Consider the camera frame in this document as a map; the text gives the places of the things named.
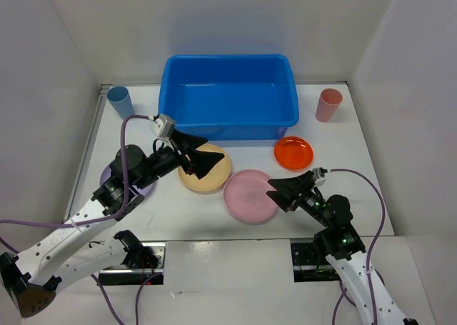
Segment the yellow plastic plate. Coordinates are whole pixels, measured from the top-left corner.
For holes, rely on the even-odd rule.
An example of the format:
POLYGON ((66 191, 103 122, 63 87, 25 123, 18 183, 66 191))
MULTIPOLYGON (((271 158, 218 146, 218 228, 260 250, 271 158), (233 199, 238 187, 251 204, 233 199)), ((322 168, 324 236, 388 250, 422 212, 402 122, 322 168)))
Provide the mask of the yellow plastic plate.
POLYGON ((214 168, 202 179, 198 179, 195 175, 188 175, 184 170, 178 168, 178 176, 181 183, 188 189, 197 192, 211 192, 223 186, 231 175, 231 160, 229 155, 219 146, 206 143, 199 147, 200 151, 217 152, 224 155, 224 158, 215 165, 214 168))

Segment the pink plastic plate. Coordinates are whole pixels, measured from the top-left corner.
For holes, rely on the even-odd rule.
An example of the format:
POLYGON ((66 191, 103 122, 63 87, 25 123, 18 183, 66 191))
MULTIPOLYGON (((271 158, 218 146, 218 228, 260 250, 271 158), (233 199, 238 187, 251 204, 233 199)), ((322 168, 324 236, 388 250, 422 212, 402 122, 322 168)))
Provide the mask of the pink plastic plate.
POLYGON ((273 188, 270 176, 262 171, 247 169, 236 172, 224 186, 224 202, 233 218, 246 224, 262 224, 277 212, 277 205, 266 194, 273 188))

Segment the purple plastic plate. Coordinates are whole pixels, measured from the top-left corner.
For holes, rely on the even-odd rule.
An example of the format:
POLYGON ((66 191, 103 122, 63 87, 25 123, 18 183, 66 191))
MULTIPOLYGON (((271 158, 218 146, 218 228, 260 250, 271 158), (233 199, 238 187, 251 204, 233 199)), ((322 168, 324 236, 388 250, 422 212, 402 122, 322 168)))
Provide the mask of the purple plastic plate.
MULTIPOLYGON (((110 177, 111 177, 111 168, 109 165, 107 165, 105 167, 105 169, 103 170, 103 172, 101 173, 101 176, 99 179, 99 185, 101 186, 110 177)), ((144 189, 140 189, 137 185, 133 185, 133 187, 144 197, 148 197, 155 188, 155 186, 153 184, 145 187, 144 189)))

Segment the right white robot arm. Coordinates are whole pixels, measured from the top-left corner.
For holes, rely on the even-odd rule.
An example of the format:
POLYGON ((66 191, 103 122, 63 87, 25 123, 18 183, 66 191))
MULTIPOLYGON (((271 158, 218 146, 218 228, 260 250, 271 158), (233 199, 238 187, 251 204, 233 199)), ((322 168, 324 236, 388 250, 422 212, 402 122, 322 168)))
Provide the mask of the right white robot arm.
POLYGON ((339 275, 342 292, 335 305, 332 323, 345 295, 355 304, 363 324, 417 324, 397 306, 381 277, 373 267, 371 255, 386 220, 386 205, 380 191, 363 174, 351 169, 316 168, 285 179, 269 179, 273 188, 266 194, 284 212, 303 209, 323 226, 313 237, 313 255, 329 263, 339 275), (381 202, 381 223, 369 247, 365 247, 351 224, 353 214, 348 198, 335 194, 322 197, 318 184, 331 172, 348 172, 360 176, 375 191, 381 202))

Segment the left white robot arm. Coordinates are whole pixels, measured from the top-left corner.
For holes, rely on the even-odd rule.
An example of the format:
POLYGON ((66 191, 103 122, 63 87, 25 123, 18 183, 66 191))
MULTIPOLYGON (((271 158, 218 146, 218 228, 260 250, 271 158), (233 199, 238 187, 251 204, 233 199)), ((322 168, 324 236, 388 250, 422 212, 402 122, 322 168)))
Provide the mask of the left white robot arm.
POLYGON ((142 189, 174 169, 202 179, 224 159, 222 153, 200 151, 204 137, 174 130, 164 142, 150 156, 137 145, 124 146, 110 164, 110 177, 80 211, 29 249, 1 255, 1 284, 22 318, 37 315, 66 287, 106 267, 158 266, 153 249, 129 230, 102 241, 95 237, 139 206, 142 189))

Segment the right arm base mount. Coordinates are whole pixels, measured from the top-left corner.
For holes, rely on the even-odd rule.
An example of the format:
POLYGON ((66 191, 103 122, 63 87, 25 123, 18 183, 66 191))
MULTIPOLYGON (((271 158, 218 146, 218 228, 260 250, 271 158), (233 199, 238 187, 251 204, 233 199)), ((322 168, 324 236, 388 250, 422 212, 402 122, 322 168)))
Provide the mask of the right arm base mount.
POLYGON ((295 283, 340 280, 336 270, 311 242, 291 242, 290 247, 295 283))

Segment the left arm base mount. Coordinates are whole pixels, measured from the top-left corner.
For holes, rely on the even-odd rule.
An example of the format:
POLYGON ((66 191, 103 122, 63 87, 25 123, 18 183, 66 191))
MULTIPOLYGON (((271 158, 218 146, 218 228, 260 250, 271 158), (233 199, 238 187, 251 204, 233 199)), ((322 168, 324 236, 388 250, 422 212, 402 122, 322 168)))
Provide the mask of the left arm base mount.
POLYGON ((151 278, 147 285, 162 285, 164 283, 164 263, 166 242, 144 241, 149 247, 154 259, 142 259, 132 267, 120 265, 100 270, 97 277, 104 286, 140 286, 151 278))

